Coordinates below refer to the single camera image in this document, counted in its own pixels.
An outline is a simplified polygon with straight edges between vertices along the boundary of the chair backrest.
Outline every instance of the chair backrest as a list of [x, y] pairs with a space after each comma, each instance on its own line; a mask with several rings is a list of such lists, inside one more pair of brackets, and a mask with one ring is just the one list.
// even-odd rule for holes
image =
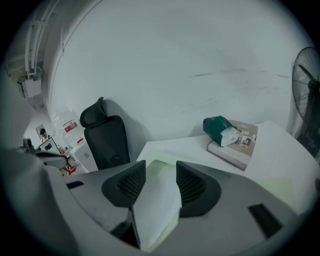
[[126, 129], [120, 116], [107, 117], [103, 97], [85, 109], [80, 123], [99, 170], [130, 163]]

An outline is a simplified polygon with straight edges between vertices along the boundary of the book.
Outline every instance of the book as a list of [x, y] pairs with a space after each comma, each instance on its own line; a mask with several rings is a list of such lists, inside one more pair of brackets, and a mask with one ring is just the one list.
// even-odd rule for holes
[[212, 140], [206, 150], [244, 171], [255, 149], [258, 126], [234, 120], [229, 120], [229, 122], [238, 129], [238, 140], [224, 147]]

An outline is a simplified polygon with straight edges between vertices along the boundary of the electric fan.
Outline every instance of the electric fan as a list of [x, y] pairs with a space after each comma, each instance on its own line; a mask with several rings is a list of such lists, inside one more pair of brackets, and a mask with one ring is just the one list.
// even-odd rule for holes
[[297, 56], [292, 73], [292, 91], [296, 109], [306, 124], [297, 139], [312, 155], [320, 148], [320, 57], [313, 47]]

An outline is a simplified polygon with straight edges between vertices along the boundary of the person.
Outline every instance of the person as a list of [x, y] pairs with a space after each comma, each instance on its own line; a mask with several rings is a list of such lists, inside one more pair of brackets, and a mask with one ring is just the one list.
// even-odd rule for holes
[[50, 139], [50, 135], [47, 134], [44, 128], [40, 130], [40, 135], [42, 136], [42, 139], [41, 139], [42, 143]]

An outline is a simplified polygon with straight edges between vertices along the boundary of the desk surface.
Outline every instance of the desk surface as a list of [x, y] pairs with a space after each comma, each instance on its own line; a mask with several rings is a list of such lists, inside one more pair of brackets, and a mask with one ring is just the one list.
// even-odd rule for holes
[[292, 182], [295, 211], [305, 212], [314, 202], [315, 179], [320, 178], [320, 166], [309, 152], [281, 127], [271, 121], [257, 125], [258, 134], [251, 161], [242, 171], [207, 152], [211, 138], [207, 135], [147, 142], [138, 157], [144, 160], [148, 152], [158, 150], [184, 160], [243, 175], [254, 181], [289, 178]]

